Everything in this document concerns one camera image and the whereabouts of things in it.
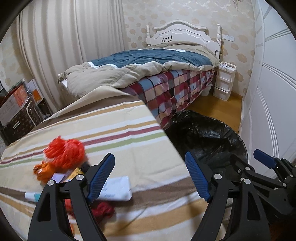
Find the red foam net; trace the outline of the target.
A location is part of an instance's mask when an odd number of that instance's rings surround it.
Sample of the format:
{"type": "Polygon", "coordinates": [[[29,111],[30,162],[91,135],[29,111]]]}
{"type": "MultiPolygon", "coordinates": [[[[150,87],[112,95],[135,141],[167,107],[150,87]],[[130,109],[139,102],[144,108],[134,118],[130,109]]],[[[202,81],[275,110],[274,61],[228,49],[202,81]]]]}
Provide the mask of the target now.
{"type": "Polygon", "coordinates": [[[85,162],[84,145],[75,139],[65,140],[58,136],[43,150],[46,161],[56,172],[75,169],[85,162]]]}

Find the cream curtain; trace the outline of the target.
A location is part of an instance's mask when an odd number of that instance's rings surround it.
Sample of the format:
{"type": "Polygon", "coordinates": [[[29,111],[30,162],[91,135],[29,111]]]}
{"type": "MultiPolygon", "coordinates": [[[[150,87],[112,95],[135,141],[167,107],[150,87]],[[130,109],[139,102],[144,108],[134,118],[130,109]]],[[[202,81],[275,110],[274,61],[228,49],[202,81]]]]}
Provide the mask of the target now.
{"type": "Polygon", "coordinates": [[[32,1],[16,27],[25,63],[54,113],[69,104],[59,73],[128,50],[121,1],[32,1]]]}

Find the white cosmetic tube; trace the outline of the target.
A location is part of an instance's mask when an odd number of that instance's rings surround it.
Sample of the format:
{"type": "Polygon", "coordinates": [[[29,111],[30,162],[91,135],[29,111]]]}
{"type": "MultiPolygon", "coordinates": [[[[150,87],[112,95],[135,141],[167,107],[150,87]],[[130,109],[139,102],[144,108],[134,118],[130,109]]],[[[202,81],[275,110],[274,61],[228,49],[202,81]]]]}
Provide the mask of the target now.
{"type": "Polygon", "coordinates": [[[128,176],[108,178],[97,200],[129,201],[132,198],[132,189],[128,176]]]}

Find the white teal box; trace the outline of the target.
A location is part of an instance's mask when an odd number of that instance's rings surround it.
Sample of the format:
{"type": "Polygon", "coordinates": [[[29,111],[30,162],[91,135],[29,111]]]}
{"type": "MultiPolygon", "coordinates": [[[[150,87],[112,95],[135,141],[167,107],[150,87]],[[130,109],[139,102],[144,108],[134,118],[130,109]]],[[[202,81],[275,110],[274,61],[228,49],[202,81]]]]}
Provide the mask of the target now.
{"type": "Polygon", "coordinates": [[[26,192],[24,197],[31,202],[37,203],[39,201],[39,198],[41,196],[41,193],[38,192],[26,192]]]}

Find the white wall switch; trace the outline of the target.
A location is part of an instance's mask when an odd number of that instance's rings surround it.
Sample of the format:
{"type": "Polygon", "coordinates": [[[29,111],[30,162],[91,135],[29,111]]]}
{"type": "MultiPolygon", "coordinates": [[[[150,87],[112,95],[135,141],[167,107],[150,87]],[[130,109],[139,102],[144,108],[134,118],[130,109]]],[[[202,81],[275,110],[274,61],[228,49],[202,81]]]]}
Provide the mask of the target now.
{"type": "Polygon", "coordinates": [[[222,34],[222,39],[230,42],[235,42],[235,37],[234,36],[229,36],[226,34],[222,34]]]}

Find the white bed headboard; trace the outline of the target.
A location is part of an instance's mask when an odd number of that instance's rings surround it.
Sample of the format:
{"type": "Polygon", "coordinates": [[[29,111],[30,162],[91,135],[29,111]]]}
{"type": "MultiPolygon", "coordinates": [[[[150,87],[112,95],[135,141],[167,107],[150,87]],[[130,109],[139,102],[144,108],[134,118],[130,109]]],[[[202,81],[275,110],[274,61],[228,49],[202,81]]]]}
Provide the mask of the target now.
{"type": "Polygon", "coordinates": [[[170,43],[172,41],[187,41],[200,44],[207,47],[218,58],[221,53],[222,31],[221,25],[217,24],[216,41],[212,40],[206,34],[208,30],[204,26],[196,26],[187,21],[173,20],[160,27],[154,27],[156,31],[151,37],[149,25],[146,27],[146,43],[148,46],[154,46],[161,43],[170,43]]]}

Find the blue beige duvet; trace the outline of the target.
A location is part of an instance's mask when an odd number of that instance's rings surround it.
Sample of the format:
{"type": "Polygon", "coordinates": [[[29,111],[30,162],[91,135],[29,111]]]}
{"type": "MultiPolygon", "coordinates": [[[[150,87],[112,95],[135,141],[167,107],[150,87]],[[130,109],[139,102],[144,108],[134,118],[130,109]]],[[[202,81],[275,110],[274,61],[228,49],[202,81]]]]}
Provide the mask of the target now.
{"type": "Polygon", "coordinates": [[[172,41],[74,65],[60,73],[57,82],[78,99],[100,86],[123,89],[144,77],[162,72],[208,71],[219,64],[218,57],[205,46],[172,41]]]}

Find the yellow label dark bottle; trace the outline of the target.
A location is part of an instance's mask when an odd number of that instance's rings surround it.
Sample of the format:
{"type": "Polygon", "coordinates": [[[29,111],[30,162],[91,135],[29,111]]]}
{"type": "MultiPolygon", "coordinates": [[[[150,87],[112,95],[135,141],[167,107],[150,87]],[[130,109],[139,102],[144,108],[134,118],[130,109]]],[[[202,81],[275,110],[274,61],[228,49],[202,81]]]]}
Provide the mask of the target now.
{"type": "Polygon", "coordinates": [[[88,162],[84,162],[80,167],[77,167],[70,173],[70,175],[65,179],[65,182],[71,181],[77,175],[84,175],[89,168],[90,165],[88,164],[88,162]]]}

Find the plaid bed sheet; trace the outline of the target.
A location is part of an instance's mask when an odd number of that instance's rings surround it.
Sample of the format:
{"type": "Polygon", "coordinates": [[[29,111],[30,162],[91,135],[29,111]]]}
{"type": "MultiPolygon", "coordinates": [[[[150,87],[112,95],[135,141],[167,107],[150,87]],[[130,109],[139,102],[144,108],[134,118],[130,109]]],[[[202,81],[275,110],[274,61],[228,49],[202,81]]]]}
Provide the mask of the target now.
{"type": "Polygon", "coordinates": [[[183,111],[201,95],[214,74],[215,70],[172,70],[144,77],[122,91],[142,100],[165,129],[176,112],[183,111]]]}

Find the striped bed sheet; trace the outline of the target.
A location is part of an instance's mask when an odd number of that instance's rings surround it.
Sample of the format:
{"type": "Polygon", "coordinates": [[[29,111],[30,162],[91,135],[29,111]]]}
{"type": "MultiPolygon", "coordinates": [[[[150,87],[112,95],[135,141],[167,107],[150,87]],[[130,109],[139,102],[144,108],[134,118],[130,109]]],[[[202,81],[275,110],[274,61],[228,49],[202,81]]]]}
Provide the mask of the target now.
{"type": "Polygon", "coordinates": [[[207,207],[147,106],[108,86],[1,157],[1,211],[26,240],[191,240],[207,207]]]}

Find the lavender paper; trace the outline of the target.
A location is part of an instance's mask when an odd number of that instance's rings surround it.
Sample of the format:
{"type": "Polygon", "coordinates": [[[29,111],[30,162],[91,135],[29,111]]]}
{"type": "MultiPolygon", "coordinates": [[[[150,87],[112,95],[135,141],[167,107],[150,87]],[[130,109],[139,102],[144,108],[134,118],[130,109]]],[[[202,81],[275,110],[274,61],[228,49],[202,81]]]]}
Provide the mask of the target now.
{"type": "Polygon", "coordinates": [[[60,183],[64,180],[65,174],[64,173],[54,173],[51,177],[51,180],[54,180],[56,183],[60,183]]]}

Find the black trash bag bin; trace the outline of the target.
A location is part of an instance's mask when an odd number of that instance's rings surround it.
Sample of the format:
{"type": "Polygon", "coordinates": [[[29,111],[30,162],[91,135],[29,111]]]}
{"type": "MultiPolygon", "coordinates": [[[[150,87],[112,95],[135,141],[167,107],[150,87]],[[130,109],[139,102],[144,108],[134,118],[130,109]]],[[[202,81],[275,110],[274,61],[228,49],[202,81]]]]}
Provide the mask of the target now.
{"type": "Polygon", "coordinates": [[[186,152],[192,151],[193,156],[214,173],[224,174],[232,181],[240,180],[230,164],[230,157],[235,154],[247,163],[247,149],[242,138],[224,122],[184,110],[171,118],[165,133],[182,158],[186,152]]]}

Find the cardboard box with orange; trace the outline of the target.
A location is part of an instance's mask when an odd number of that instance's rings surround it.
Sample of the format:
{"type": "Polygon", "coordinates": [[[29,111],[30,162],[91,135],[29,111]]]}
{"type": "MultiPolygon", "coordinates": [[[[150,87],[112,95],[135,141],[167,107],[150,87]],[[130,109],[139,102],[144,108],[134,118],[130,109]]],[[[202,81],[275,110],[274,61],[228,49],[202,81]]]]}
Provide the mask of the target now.
{"type": "Polygon", "coordinates": [[[34,79],[28,83],[22,79],[8,92],[8,95],[1,102],[1,125],[6,126],[17,113],[25,109],[25,113],[32,124],[37,126],[37,121],[33,120],[33,116],[29,113],[29,110],[33,110],[38,115],[40,122],[42,122],[44,118],[38,104],[43,99],[43,94],[34,79]]]}

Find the orange snack wrapper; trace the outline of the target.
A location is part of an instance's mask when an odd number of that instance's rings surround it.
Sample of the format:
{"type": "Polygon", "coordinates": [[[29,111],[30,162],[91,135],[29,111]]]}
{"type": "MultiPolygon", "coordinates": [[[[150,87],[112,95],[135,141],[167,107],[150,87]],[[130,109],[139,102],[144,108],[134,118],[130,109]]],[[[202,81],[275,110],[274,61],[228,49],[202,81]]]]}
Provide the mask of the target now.
{"type": "Polygon", "coordinates": [[[42,183],[48,182],[58,168],[52,162],[42,161],[41,164],[37,164],[33,168],[34,174],[37,176],[37,180],[42,183]]]}

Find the white wardrobe door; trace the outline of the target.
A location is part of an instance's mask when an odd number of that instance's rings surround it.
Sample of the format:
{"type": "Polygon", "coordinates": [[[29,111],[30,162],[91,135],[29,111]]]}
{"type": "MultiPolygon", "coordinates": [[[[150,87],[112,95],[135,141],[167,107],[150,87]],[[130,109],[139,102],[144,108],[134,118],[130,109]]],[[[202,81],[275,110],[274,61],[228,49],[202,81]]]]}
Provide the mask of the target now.
{"type": "Polygon", "coordinates": [[[255,160],[256,149],[295,164],[295,38],[267,1],[252,1],[255,55],[239,135],[257,173],[275,172],[255,160]]]}

